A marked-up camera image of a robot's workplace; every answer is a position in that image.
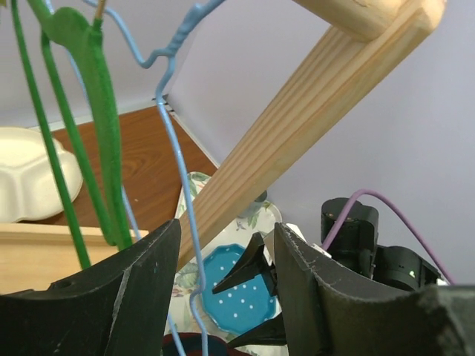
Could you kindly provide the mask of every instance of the white wall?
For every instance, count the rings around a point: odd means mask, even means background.
[[[43,103],[48,120],[61,120],[56,100],[51,90],[39,46],[39,25],[26,1],[18,1],[20,16],[24,28],[30,60],[41,88]],[[109,4],[121,15],[134,35],[137,45],[145,58],[158,47],[168,44],[177,26],[181,23],[193,0],[114,0]],[[94,17],[94,9],[80,0],[53,0],[55,8],[75,7],[85,14],[87,19]],[[119,112],[132,111],[152,106],[155,87],[166,67],[165,59],[148,70],[143,70],[134,61],[122,35],[112,19],[105,17],[104,51],[114,83]],[[177,69],[181,68],[186,53],[192,43],[190,38],[177,57]],[[16,37],[13,32],[11,13],[1,9],[0,13],[0,125],[34,126],[36,117],[28,93],[22,63],[20,62]],[[55,59],[68,93],[68,99],[76,117],[89,115],[88,106],[82,97],[82,91],[74,72],[69,65],[63,48],[54,45]]]
[[[359,188],[391,198],[460,282],[475,282],[475,1],[439,29],[270,189],[308,240],[321,204]],[[222,162],[327,28],[290,0],[228,0],[203,24],[171,89],[182,120]],[[380,211],[380,243],[422,248]]]

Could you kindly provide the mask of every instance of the white plate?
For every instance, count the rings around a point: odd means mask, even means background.
[[[71,199],[82,175],[76,157],[53,140]],[[63,210],[42,135],[27,128],[0,128],[0,223],[42,220]]]

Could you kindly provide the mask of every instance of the purple cable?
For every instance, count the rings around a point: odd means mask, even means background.
[[[410,223],[410,221],[406,218],[406,216],[400,211],[388,198],[384,197],[382,194],[378,193],[377,191],[372,191],[370,189],[360,189],[353,193],[353,195],[348,199],[347,203],[341,210],[341,213],[338,215],[338,219],[335,221],[335,224],[332,226],[330,232],[327,235],[327,238],[325,239],[324,243],[321,245],[323,250],[328,250],[330,245],[332,244],[333,240],[335,239],[337,233],[340,231],[341,226],[343,225],[344,221],[346,220],[348,214],[350,213],[351,208],[355,204],[356,200],[361,196],[361,195],[370,195],[372,197],[378,198],[381,200],[384,204],[389,206],[392,211],[396,213],[396,215],[399,217],[399,219],[402,220],[402,222],[407,226],[407,228],[410,230],[410,232],[413,233],[413,235],[416,237],[416,239],[420,242],[424,250],[429,254],[430,258],[434,263],[437,265],[439,268],[440,272],[444,275],[445,279],[450,283],[454,284],[454,281],[452,277],[450,277],[449,273],[447,273],[447,270],[445,267],[442,265],[442,263],[439,261],[437,256],[433,253],[432,249],[428,245],[428,243],[425,241],[424,237],[416,230],[416,228]]]

